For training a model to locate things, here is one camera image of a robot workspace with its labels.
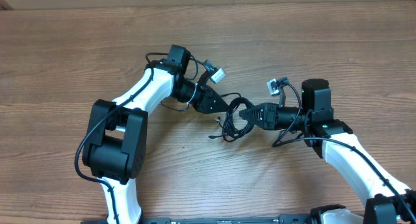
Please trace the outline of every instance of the black mounting bracket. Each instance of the black mounting bracket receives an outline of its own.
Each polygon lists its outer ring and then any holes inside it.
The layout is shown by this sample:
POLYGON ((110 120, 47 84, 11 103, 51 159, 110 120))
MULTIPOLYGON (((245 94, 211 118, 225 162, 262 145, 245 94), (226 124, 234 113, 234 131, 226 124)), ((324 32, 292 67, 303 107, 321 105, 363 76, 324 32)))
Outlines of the black mounting bracket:
POLYGON ((391 224, 397 223, 396 209, 391 197, 377 194, 367 199, 363 224, 391 224))
POLYGON ((311 209, 311 215, 308 217, 306 224, 322 224, 322 220, 320 219, 320 216, 325 213, 326 211, 330 210, 336 210, 340 208, 345 208, 345 206, 336 204, 336 205, 325 205, 320 206, 317 208, 311 209))
MULTIPOLYGON (((88 131, 101 121, 116 103, 99 99, 91 109, 88 131)), ((146 155, 148 113, 139 108, 121 108, 105 124, 95 130, 85 142, 83 164, 89 166, 95 177, 108 177, 126 184, 136 178, 142 169, 146 155), (124 138, 106 136, 105 131, 113 131, 116 126, 124 127, 124 138)))
POLYGON ((304 224, 308 217, 309 214, 282 214, 278 217, 264 218, 149 218, 141 219, 139 224, 304 224))
MULTIPOLYGON (((333 118, 330 84, 324 79, 308 79, 302 82, 302 109, 307 114, 309 129, 302 128, 305 137, 329 138, 340 133, 352 134, 352 129, 343 121, 333 118)), ((308 147, 322 157, 322 140, 305 141, 308 147)))

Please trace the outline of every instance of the cable connector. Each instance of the cable connector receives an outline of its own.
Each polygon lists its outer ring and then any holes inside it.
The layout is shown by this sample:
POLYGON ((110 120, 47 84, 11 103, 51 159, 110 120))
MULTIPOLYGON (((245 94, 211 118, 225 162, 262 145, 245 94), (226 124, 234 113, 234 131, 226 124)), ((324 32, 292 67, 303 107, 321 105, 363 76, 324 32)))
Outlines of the cable connector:
POLYGON ((267 87, 270 91, 272 96, 280 95, 281 88, 286 86, 289 83, 289 79, 287 77, 283 77, 281 79, 271 79, 267 81, 267 87))
POLYGON ((224 78, 227 75, 226 72, 222 68, 218 69, 214 67, 211 61, 209 60, 206 60, 202 65, 206 68, 206 70, 211 75, 209 79, 214 84, 217 84, 218 82, 220 82, 222 78, 224 78))

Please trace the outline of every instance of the wire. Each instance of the wire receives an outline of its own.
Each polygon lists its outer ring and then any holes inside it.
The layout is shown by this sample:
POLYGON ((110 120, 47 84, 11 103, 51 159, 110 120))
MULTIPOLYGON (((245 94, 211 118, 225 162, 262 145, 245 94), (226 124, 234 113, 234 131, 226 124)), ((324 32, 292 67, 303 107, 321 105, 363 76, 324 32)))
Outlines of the wire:
POLYGON ((150 64, 150 59, 149 59, 149 55, 169 55, 168 53, 147 53, 146 54, 146 61, 148 61, 148 64, 150 64))
POLYGON ((85 180, 91 181, 91 182, 98 182, 101 184, 104 184, 107 188, 108 188, 108 192, 110 192, 110 196, 111 196, 111 202, 112 202, 112 211, 114 212, 114 219, 116 220, 117 224, 120 224, 120 220, 118 219, 118 214, 117 214, 117 209, 116 209, 116 199, 114 196, 114 190, 113 187, 104 180, 99 180, 97 178, 92 178, 92 177, 88 177, 86 175, 84 175, 81 170, 79 169, 79 155, 81 154, 81 151, 83 150, 84 144, 85 142, 89 139, 89 137, 91 137, 92 133, 94 131, 97 130, 97 128, 103 124, 104 122, 106 122, 106 120, 111 117, 116 111, 118 111, 119 109, 121 109, 123 106, 125 106, 127 103, 131 102, 138 94, 140 94, 140 92, 142 92, 148 85, 149 83, 153 80, 153 75, 154 75, 154 70, 153 68, 150 68, 151 73, 149 76, 149 79, 146 81, 146 83, 144 83, 144 85, 139 88, 133 95, 131 95, 127 100, 125 100, 124 102, 122 102, 120 105, 118 105, 116 108, 114 108, 113 110, 111 110, 106 116, 104 116, 103 119, 101 119, 92 129, 91 131, 84 137, 84 139, 81 141, 81 143, 78 146, 77 152, 75 154, 75 160, 74 160, 74 166, 75 166, 75 171, 77 172, 77 174, 85 180))
POLYGON ((298 91, 296 91, 296 88, 294 88, 294 86, 292 84, 288 83, 288 82, 286 82, 285 85, 291 87, 291 89, 293 90, 294 94, 296 95, 296 98, 298 99, 299 110, 298 110, 298 113, 296 114, 296 116, 294 117, 292 123, 289 125, 289 127, 283 133, 282 133, 282 131, 279 132, 278 139, 273 143, 273 145, 272 145, 273 147, 276 147, 276 145, 279 142, 281 142, 281 139, 283 137, 285 137, 285 135, 292 129, 295 121, 298 119, 298 117, 300 115, 300 112, 302 111, 302 102, 300 100, 300 96, 299 96, 298 91))
POLYGON ((396 196, 396 198, 400 201, 401 205, 406 209, 406 212, 410 215, 411 221, 412 223, 416 223, 416 217, 413 214, 413 212, 410 210, 409 206, 406 204, 405 200, 403 199, 403 197, 399 194, 398 191, 396 191, 396 189, 390 184, 389 180, 386 179, 383 174, 377 169, 377 167, 370 161, 370 159, 368 159, 360 150, 358 150, 355 146, 351 146, 348 145, 347 143, 344 142, 340 142, 338 140, 333 140, 333 139, 329 139, 329 138, 322 138, 322 137, 304 137, 304 138, 295 138, 292 140, 287 140, 285 142, 281 142, 279 143, 279 145, 273 145, 273 147, 277 147, 277 146, 282 146, 288 143, 293 143, 293 142, 299 142, 299 141, 306 141, 306 140, 326 140, 328 142, 333 142, 333 143, 337 143, 341 146, 344 146, 346 148, 348 148, 349 150, 357 153, 369 166, 370 168, 375 172, 375 174, 377 176, 379 176, 379 178, 381 179, 381 181, 383 181, 383 183, 391 190, 391 192, 394 193, 394 195, 396 196))
POLYGON ((313 112, 312 109, 307 110, 306 115, 305 115, 305 119, 304 119, 304 131, 308 132, 307 130, 307 117, 313 112))
POLYGON ((254 106, 254 104, 249 101, 247 98, 241 97, 241 94, 239 93, 227 93, 224 95, 221 95, 221 97, 226 97, 228 95, 238 95, 239 97, 232 100, 232 102, 229 104, 229 108, 226 112, 226 119, 224 120, 224 124, 221 125, 221 119, 218 117, 217 122, 219 126, 222 128, 222 133, 220 136, 208 136, 210 139, 215 139, 218 137, 223 137, 223 139, 226 142, 234 142, 235 140, 242 138, 245 134, 249 133, 253 130, 254 124, 247 122, 246 126, 243 129, 237 129, 234 126, 233 121, 233 114, 235 111, 237 111, 238 107, 241 104, 246 105, 246 108, 251 108, 254 106))
POLYGON ((187 80, 188 81, 193 81, 198 76, 198 72, 200 71, 200 68, 198 67, 198 62, 199 61, 195 59, 194 55, 190 55, 190 59, 195 62, 196 72, 195 72, 195 75, 192 78, 190 78, 190 79, 187 78, 187 80))
POLYGON ((166 107, 166 108, 169 108, 171 110, 175 110, 175 111, 183 112, 183 113, 188 112, 188 109, 189 109, 189 104, 188 104, 188 106, 186 108, 184 108, 184 109, 181 110, 181 109, 176 109, 176 108, 173 108, 173 107, 170 107, 170 106, 167 106, 167 105, 163 104, 163 100, 161 101, 161 105, 164 106, 164 107, 166 107))
POLYGON ((302 136, 304 135, 304 133, 303 132, 301 132, 295 139, 299 139, 299 138, 301 138, 302 136))

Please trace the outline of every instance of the wooden table top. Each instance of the wooden table top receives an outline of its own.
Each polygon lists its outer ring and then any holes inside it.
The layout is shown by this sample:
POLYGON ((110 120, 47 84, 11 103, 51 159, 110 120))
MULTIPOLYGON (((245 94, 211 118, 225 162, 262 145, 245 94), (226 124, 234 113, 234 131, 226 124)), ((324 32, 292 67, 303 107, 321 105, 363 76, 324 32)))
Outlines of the wooden table top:
MULTIPOLYGON (((288 76, 298 90, 328 79, 335 117, 416 188, 415 16, 414 1, 2 11, 0 223, 105 218, 101 186, 73 168, 90 108, 125 93, 144 55, 172 44, 225 69, 212 85, 218 93, 255 104, 278 101, 271 78, 288 76)), ((290 90, 287 105, 297 105, 290 90)), ((162 106, 150 116, 137 179, 146 217, 278 216, 334 203, 363 213, 342 176, 304 143, 271 148, 278 132, 258 127, 234 143, 210 140, 217 116, 162 106)))

